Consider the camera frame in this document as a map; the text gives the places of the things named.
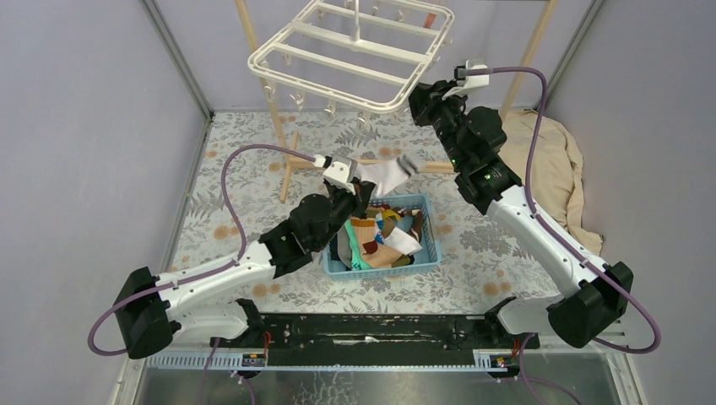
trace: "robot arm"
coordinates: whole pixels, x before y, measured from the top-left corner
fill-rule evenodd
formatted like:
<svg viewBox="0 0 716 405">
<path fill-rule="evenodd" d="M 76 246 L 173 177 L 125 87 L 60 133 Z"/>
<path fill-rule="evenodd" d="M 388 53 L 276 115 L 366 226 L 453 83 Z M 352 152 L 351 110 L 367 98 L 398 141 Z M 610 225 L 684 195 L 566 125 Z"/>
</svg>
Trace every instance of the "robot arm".
<svg viewBox="0 0 716 405">
<path fill-rule="evenodd" d="M 511 335 L 555 332 L 566 343 L 581 348 L 623 315 L 627 301 L 585 268 L 584 262 L 578 262 L 528 209 L 520 179 L 497 154 L 507 140 L 497 111 L 477 107 L 464 113 L 466 94 L 481 85 L 465 78 L 459 80 L 458 72 L 464 70 L 458 67 L 456 80 L 451 82 L 418 84 L 409 97 L 415 125 L 435 129 L 453 163 L 455 181 L 465 201 L 514 235 L 560 291 L 555 297 L 507 299 L 488 311 L 485 318 L 494 317 Z M 304 197 L 288 219 L 252 241 L 241 257 L 233 254 L 155 277 L 145 267 L 129 276 L 117 302 L 157 285 L 175 286 L 147 294 L 117 312 L 130 358 L 157 353 L 172 342 L 199 343 L 209 337 L 231 339 L 239 345 L 255 343 L 263 331 L 263 321 L 250 300 L 210 303 L 237 286 L 278 278 L 307 265 L 350 216 L 365 212 L 373 192 L 378 196 L 389 192 L 417 171 L 417 165 L 401 159 L 359 166 L 346 158 L 318 156 L 314 164 L 326 169 L 323 178 L 330 197 Z M 612 281 L 627 292 L 631 289 L 633 276 L 629 267 L 621 262 L 609 266 L 549 215 L 540 217 Z M 202 276 L 218 268 L 224 270 Z"/>
<path fill-rule="evenodd" d="M 133 294 L 173 284 L 135 300 L 117 311 L 127 354 L 140 359 L 170 343 L 201 343 L 224 338 L 254 343 L 263 332 L 262 318 L 250 300 L 212 304 L 242 285 L 293 273 L 310 263 L 351 216 L 366 211 L 371 194 L 389 192 L 416 172 L 401 157 L 369 170 L 354 160 L 317 156 L 329 197 L 311 194 L 290 211 L 289 218 L 237 253 L 174 273 L 152 276 L 144 267 L 127 278 L 116 302 Z M 223 269 L 203 277 L 207 272 Z"/>
<path fill-rule="evenodd" d="M 418 84 L 409 97 L 415 125 L 432 126 L 453 163 L 460 194 L 524 246 L 549 273 L 560 294 L 540 299 L 508 299 L 491 312 L 507 330 L 555 332 L 581 348 L 624 314 L 627 300 L 585 267 L 591 262 L 626 292 L 632 271 L 622 262 L 610 266 L 589 252 L 552 217 L 540 215 L 553 232 L 585 257 L 579 262 L 545 229 L 529 209 L 519 177 L 497 154 L 507 140 L 496 110 L 476 107 L 465 114 L 467 92 L 484 84 L 471 83 L 465 67 L 455 69 L 455 80 Z M 534 202 L 536 212 L 542 208 Z"/>
</svg>

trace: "white sock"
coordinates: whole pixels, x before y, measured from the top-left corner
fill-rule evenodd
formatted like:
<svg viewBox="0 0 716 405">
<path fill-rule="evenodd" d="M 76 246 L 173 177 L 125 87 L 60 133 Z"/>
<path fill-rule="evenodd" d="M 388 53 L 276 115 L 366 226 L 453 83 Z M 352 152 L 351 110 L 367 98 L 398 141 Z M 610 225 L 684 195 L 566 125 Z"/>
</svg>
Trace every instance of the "white sock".
<svg viewBox="0 0 716 405">
<path fill-rule="evenodd" d="M 421 166 L 422 162 L 418 159 L 402 155 L 383 163 L 358 165 L 355 173 L 361 180 L 375 184 L 375 196 L 382 197 L 405 183 Z"/>
<path fill-rule="evenodd" d="M 385 241 L 386 245 L 406 256 L 410 256 L 423 248 L 413 236 L 408 235 L 398 227 L 395 227 L 383 241 Z"/>
</svg>

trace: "patterned floor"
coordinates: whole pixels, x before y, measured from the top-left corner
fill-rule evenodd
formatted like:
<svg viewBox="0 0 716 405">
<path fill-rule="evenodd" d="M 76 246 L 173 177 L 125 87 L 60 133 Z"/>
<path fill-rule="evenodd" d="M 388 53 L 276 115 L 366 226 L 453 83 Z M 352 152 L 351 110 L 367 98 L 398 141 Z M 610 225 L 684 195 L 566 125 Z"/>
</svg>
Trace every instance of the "patterned floor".
<svg viewBox="0 0 716 405">
<path fill-rule="evenodd" d="M 321 114 L 303 112 L 285 115 L 282 121 L 286 133 L 299 131 L 298 149 L 308 154 L 375 159 L 407 151 L 426 160 L 446 159 L 432 129 L 413 126 L 407 116 L 400 122 L 376 120 L 365 130 L 358 129 L 355 113 L 339 113 L 327 121 Z M 238 250 L 240 237 L 221 196 L 221 168 L 242 145 L 276 144 L 272 127 L 268 112 L 216 115 L 173 270 Z M 325 192 L 319 170 L 297 171 L 288 201 L 279 203 L 282 162 L 268 150 L 250 150 L 234 160 L 229 193 L 250 240 L 273 228 L 306 194 Z M 481 313 L 510 295 L 557 293 L 546 272 L 513 237 L 463 201 L 451 175 L 419 175 L 396 192 L 430 196 L 436 210 L 434 233 L 443 251 L 442 264 L 433 272 L 334 282 L 317 259 L 283 278 L 240 287 L 223 300 L 250 298 L 266 312 Z"/>
</svg>

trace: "white drying rack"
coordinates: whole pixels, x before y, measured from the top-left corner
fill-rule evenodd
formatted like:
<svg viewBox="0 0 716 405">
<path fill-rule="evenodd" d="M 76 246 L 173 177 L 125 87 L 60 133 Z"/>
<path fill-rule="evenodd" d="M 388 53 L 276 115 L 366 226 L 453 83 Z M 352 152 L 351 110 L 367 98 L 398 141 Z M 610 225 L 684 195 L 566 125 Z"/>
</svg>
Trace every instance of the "white drying rack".
<svg viewBox="0 0 716 405">
<path fill-rule="evenodd" d="M 367 114 L 387 114 L 396 112 L 405 106 L 408 95 L 418 84 L 418 80 L 422 74 L 430 68 L 437 53 L 437 50 L 447 39 L 448 31 L 453 25 L 455 15 L 449 8 L 429 3 L 418 3 L 412 0 L 382 0 L 380 3 L 392 4 L 399 8 L 408 10 L 416 10 L 426 15 L 433 14 L 442 17 L 442 25 L 436 29 L 423 28 L 418 25 L 407 24 L 401 21 L 402 14 L 398 16 L 398 20 L 385 19 L 378 17 L 378 6 L 373 7 L 372 14 L 360 12 L 359 0 L 345 1 L 345 7 L 335 6 L 325 3 L 323 0 L 311 0 L 303 10 L 282 30 L 274 35 L 270 40 L 261 45 L 249 58 L 248 67 L 261 78 L 265 78 L 268 82 L 264 86 L 264 92 L 268 99 L 272 99 L 276 91 L 276 84 L 297 89 L 298 92 L 292 95 L 296 102 L 296 106 L 302 108 L 304 95 L 310 93 L 324 97 L 328 100 L 326 112 L 333 114 L 337 103 L 350 105 Z M 327 30 L 317 27 L 308 22 L 315 14 L 323 19 L 325 13 L 337 14 L 343 17 L 352 17 L 354 21 L 353 35 L 346 35 L 336 31 Z M 403 48 L 394 46 L 386 46 L 377 42 L 372 42 L 361 38 L 361 22 L 380 25 L 386 29 L 406 32 L 409 34 L 419 35 L 432 39 L 425 53 L 417 53 L 408 51 Z M 288 38 L 294 34 L 302 34 L 316 40 L 324 41 L 336 46 L 360 52 L 372 57 L 383 57 L 399 62 L 409 63 L 414 67 L 408 78 L 393 76 L 392 74 L 378 72 L 366 67 L 361 67 L 347 61 L 333 59 L 300 48 L 289 46 L 286 44 Z M 379 102 L 359 97 L 339 89 L 333 89 L 328 86 L 317 84 L 306 78 L 291 76 L 286 73 L 272 69 L 266 61 L 266 57 L 272 53 L 278 52 L 284 56 L 285 60 L 290 57 L 296 57 L 309 62 L 318 63 L 328 68 L 339 69 L 346 73 L 352 73 L 361 78 L 368 78 L 381 83 L 390 84 L 397 89 L 397 94 L 388 102 Z"/>
</svg>

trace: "wooden stand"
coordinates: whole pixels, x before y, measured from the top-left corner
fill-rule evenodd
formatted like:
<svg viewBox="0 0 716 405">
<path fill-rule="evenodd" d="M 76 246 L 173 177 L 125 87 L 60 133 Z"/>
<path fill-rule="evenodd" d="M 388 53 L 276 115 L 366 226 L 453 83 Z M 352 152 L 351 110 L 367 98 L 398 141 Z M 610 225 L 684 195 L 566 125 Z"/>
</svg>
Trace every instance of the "wooden stand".
<svg viewBox="0 0 716 405">
<path fill-rule="evenodd" d="M 244 33 L 246 34 L 247 43 L 251 52 L 255 52 L 258 49 L 256 31 L 253 28 L 253 22 L 251 16 L 248 13 L 248 7 L 246 0 L 234 0 L 236 3 L 236 10 L 239 12 L 239 19 L 243 26 Z M 527 48 L 524 50 L 522 59 L 520 60 L 519 66 L 529 66 L 534 59 L 534 54 L 537 52 L 537 48 L 540 46 L 542 38 L 545 36 L 545 31 L 550 23 L 552 14 L 555 11 L 558 0 L 545 0 L 545 6 L 542 8 L 540 17 L 537 20 L 537 24 L 534 26 L 532 37 L 529 39 Z M 268 84 L 264 78 L 259 78 L 261 87 L 265 88 Z M 502 107 L 500 108 L 500 117 L 504 121 L 507 113 L 512 109 L 515 97 L 522 87 L 522 81 L 524 80 L 524 73 L 517 73 L 510 84 L 510 89 L 507 92 Z M 271 114 L 271 121 L 274 123 L 274 130 L 276 137 L 279 139 L 279 146 L 288 148 L 286 142 L 286 136 L 284 134 L 284 127 L 281 123 L 278 109 L 276 108 L 276 102 L 273 100 L 266 100 L 268 103 L 268 111 Z M 293 139 L 291 140 L 291 149 L 296 150 L 298 147 L 299 135 L 298 131 L 294 132 Z M 298 169 L 317 169 L 311 162 L 307 162 L 303 159 L 284 154 L 285 160 L 285 173 L 284 182 L 281 186 L 281 195 L 279 200 L 282 203 L 286 202 L 286 195 L 288 194 L 291 172 Z M 358 159 L 358 162 L 364 165 L 372 165 L 375 163 L 381 163 L 384 160 L 380 159 Z M 453 165 L 450 162 L 426 162 L 426 167 L 422 170 L 425 173 L 453 173 Z"/>
</svg>

